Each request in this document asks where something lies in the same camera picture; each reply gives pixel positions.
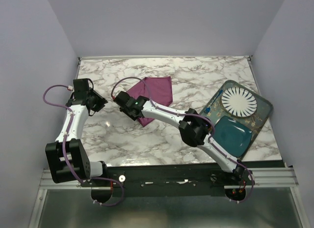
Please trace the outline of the purple cloth napkin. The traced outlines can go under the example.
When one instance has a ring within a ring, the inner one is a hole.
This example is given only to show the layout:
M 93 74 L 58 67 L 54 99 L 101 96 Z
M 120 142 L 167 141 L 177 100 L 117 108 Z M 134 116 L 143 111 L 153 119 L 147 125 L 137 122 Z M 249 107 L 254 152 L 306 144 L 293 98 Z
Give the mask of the purple cloth napkin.
M 169 107 L 173 102 L 172 80 L 171 77 L 145 77 L 143 82 L 139 81 L 131 87 L 127 93 L 137 99 L 144 96 L 152 99 L 158 104 Z

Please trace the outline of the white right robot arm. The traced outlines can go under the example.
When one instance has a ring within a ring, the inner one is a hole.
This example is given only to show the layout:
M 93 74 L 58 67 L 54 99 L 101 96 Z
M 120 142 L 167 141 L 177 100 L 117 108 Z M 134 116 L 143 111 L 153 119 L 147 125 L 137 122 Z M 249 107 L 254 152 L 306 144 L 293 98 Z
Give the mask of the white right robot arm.
M 186 145 L 201 149 L 220 166 L 230 184 L 236 185 L 243 180 L 246 167 L 213 138 L 214 125 L 194 109 L 175 110 L 144 96 L 135 99 L 122 91 L 115 97 L 114 102 L 121 112 L 133 120 L 152 118 L 174 126 L 179 130 Z

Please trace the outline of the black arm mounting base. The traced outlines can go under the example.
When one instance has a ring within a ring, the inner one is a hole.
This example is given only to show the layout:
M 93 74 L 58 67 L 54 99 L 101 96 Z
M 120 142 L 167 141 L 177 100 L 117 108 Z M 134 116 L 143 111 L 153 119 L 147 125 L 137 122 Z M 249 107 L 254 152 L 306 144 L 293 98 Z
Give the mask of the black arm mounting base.
M 240 166 L 224 172 L 217 163 L 108 167 L 105 177 L 115 182 L 90 179 L 83 186 L 125 197 L 223 197 L 228 189 L 251 185 L 252 174 Z M 125 179 L 117 184 L 120 176 Z

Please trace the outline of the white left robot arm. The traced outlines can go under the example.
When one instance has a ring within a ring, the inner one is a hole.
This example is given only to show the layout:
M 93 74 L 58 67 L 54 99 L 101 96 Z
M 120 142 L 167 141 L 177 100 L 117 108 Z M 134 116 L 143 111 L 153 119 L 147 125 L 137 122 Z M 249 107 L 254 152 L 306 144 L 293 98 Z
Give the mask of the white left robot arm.
M 66 118 L 62 130 L 55 142 L 46 145 L 45 153 L 54 183 L 92 179 L 98 186 L 108 183 L 109 175 L 102 161 L 91 162 L 82 145 L 81 137 L 84 125 L 90 112 L 100 111 L 107 103 L 95 90 L 73 92 L 73 97 L 66 105 L 54 104 L 46 100 L 49 90 L 54 87 L 64 87 L 73 90 L 71 86 L 53 85 L 45 90 L 43 100 L 46 104 L 66 109 Z

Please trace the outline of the blue plastic fork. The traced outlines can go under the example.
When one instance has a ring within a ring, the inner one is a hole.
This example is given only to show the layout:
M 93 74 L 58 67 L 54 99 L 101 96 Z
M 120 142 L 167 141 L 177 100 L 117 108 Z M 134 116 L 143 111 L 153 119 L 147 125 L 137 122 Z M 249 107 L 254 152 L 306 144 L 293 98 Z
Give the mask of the blue plastic fork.
M 223 90 L 219 90 L 219 92 L 215 95 L 214 99 L 209 103 L 209 105 L 206 107 L 204 113 L 208 114 L 211 110 L 211 106 L 215 103 L 216 99 L 221 95 Z

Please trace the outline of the teal square plate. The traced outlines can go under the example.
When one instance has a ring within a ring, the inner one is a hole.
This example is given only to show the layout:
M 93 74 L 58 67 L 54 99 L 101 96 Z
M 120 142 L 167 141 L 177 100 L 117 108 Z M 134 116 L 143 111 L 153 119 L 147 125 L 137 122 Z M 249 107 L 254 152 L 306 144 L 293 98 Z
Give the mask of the teal square plate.
M 240 158 L 249 147 L 252 131 L 234 119 L 223 116 L 215 125 L 213 138 L 229 154 Z

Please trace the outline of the green floral serving tray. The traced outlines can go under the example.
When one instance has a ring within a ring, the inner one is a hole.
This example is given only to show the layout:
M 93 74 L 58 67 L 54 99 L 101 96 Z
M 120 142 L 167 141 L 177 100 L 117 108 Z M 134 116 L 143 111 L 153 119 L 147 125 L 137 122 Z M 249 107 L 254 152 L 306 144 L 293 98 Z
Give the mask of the green floral serving tray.
M 240 88 L 244 88 L 248 91 L 250 91 L 248 88 L 240 85 L 239 83 L 232 81 L 232 80 L 228 80 L 226 81 L 219 90 L 223 90 L 223 92 L 231 87 L 240 87 Z M 251 131 L 252 131 L 252 138 L 251 138 L 251 142 L 249 144 L 249 147 L 253 144 L 253 142 L 255 141 L 255 139 L 257 138 L 258 134 L 260 133 L 261 129 L 263 128 L 263 126 L 265 125 L 266 121 L 268 120 L 269 116 L 271 115 L 271 113 L 273 112 L 273 105 L 266 99 L 264 99 L 263 97 L 261 97 L 260 95 L 254 93 L 253 91 L 250 91 L 254 97 L 257 100 L 257 110 L 256 112 L 250 116 L 250 117 L 245 117 L 245 118 L 239 118 L 239 117 L 235 117 L 232 116 L 231 114 L 229 114 L 222 106 L 221 104 L 221 95 L 216 99 L 215 103 L 211 106 L 211 110 L 208 114 L 204 113 L 206 107 L 209 105 L 209 103 L 214 99 L 215 95 L 209 100 L 209 102 L 207 103 L 207 105 L 205 105 L 205 107 L 203 107 L 202 111 L 201 111 L 201 115 L 206 116 L 207 118 L 209 118 L 211 120 L 212 123 L 214 123 L 214 126 L 217 124 L 217 122 L 223 117 L 223 116 L 228 116 L 232 119 L 234 119 L 235 121 L 243 124 L 244 126 L 248 127 Z M 246 152 L 244 153 L 244 155 L 238 159 L 243 159 L 245 154 L 247 153 L 248 149 L 246 150 Z

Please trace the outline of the white blue striped plate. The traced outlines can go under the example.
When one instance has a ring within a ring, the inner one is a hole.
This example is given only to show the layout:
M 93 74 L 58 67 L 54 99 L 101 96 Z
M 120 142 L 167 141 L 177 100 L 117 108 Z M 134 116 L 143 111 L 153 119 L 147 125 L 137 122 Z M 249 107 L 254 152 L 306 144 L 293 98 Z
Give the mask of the white blue striped plate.
M 254 95 L 240 87 L 226 89 L 222 93 L 221 104 L 229 114 L 239 118 L 250 117 L 257 110 L 257 100 Z

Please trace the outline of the aluminium frame rail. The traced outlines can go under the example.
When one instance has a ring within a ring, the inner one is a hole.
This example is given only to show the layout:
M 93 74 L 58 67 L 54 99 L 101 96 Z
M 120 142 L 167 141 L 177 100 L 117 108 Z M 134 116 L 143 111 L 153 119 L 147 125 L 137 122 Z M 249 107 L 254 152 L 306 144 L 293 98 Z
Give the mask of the aluminium frame rail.
M 293 168 L 256 168 L 250 169 L 254 177 L 254 188 L 288 188 L 288 187 L 297 187 L 299 186 L 296 174 Z M 130 182 L 131 179 L 127 179 L 126 172 L 123 176 L 119 176 L 118 179 L 114 179 L 121 182 L 123 185 L 126 185 L 126 182 Z M 166 180 L 165 185 L 193 185 L 196 186 L 200 183 L 200 179 L 175 179 L 174 182 Z M 144 179 L 144 182 L 140 182 L 140 186 L 144 187 L 145 185 L 156 185 L 157 182 L 152 180 Z M 39 189 L 110 189 L 110 187 L 98 186 L 90 180 L 86 181 L 81 185 L 78 181 L 70 181 L 64 183 L 54 183 L 52 176 L 49 170 L 44 170 L 42 173 L 41 181 L 39 184 Z

